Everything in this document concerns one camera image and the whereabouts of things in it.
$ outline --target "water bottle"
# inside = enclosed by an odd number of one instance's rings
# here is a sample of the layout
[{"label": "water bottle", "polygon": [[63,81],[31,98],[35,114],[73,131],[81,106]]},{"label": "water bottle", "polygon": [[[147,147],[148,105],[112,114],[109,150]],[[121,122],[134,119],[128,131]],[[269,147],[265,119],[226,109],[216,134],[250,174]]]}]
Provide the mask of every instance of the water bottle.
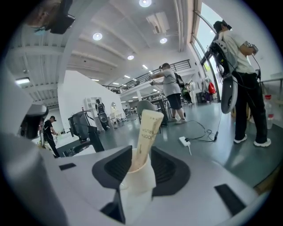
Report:
[{"label": "water bottle", "polygon": [[265,105],[265,113],[266,113],[266,120],[267,120],[267,129],[271,129],[273,124],[273,109],[271,104],[271,95],[264,96],[264,105]]}]

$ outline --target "red bag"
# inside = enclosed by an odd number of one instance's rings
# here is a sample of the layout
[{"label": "red bag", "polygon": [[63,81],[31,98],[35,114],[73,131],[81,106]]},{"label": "red bag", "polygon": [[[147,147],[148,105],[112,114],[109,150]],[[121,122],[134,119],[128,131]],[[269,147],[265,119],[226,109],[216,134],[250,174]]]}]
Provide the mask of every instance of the red bag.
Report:
[{"label": "red bag", "polygon": [[209,82],[209,85],[208,85],[208,92],[210,94],[215,94],[216,93],[216,90],[214,88],[214,85],[212,84],[212,82]]}]

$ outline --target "power strip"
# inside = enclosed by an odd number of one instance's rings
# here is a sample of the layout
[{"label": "power strip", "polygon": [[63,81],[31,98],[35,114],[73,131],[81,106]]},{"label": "power strip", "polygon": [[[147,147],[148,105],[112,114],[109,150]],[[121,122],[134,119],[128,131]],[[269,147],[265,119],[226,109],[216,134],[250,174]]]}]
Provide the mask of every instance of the power strip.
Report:
[{"label": "power strip", "polygon": [[188,147],[191,145],[190,141],[185,141],[186,137],[182,136],[182,137],[179,137],[179,141],[181,141],[181,143],[185,146],[185,147]]}]

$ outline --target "white shirt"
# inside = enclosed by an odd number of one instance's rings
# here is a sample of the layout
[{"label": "white shirt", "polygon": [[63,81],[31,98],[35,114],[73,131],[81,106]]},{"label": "white shirt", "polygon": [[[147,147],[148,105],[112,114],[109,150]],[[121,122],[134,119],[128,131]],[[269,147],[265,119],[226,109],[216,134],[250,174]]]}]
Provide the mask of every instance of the white shirt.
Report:
[{"label": "white shirt", "polygon": [[176,76],[172,69],[166,69],[163,71],[164,80],[163,80],[163,91],[165,96],[169,96],[172,94],[180,94],[181,89],[176,81]]},{"label": "white shirt", "polygon": [[236,68],[237,72],[240,73],[255,73],[255,69],[250,65],[247,58],[241,53],[240,46],[243,45],[246,41],[238,34],[232,30],[226,30],[219,33],[219,39],[227,44],[229,52],[231,52],[235,59],[237,59],[238,66]]}]

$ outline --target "gray floor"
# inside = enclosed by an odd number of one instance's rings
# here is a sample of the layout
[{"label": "gray floor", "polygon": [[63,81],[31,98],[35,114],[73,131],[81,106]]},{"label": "gray floor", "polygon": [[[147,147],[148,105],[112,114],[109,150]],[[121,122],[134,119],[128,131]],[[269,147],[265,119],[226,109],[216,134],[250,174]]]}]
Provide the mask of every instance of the gray floor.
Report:
[{"label": "gray floor", "polygon": [[[185,106],[187,120],[195,120],[201,123],[205,129],[217,131],[221,115],[221,106],[217,103]],[[104,148],[111,149],[123,145],[137,146],[139,134],[139,120],[137,115],[132,115],[128,122],[119,125],[119,128],[103,132],[100,135]],[[204,143],[191,141],[192,155],[202,156],[218,162],[244,182],[254,187],[264,180],[279,165],[283,157],[283,129],[273,125],[268,131],[268,137],[272,140],[270,147],[255,147],[253,141],[256,137],[256,127],[248,123],[246,134],[248,139],[241,144],[234,144],[234,118],[230,114],[222,114],[219,125],[219,134],[216,142]],[[198,137],[203,134],[203,128],[195,122],[183,125],[169,124],[163,127],[158,134],[154,145],[172,152],[189,152],[184,147],[179,137]]]}]

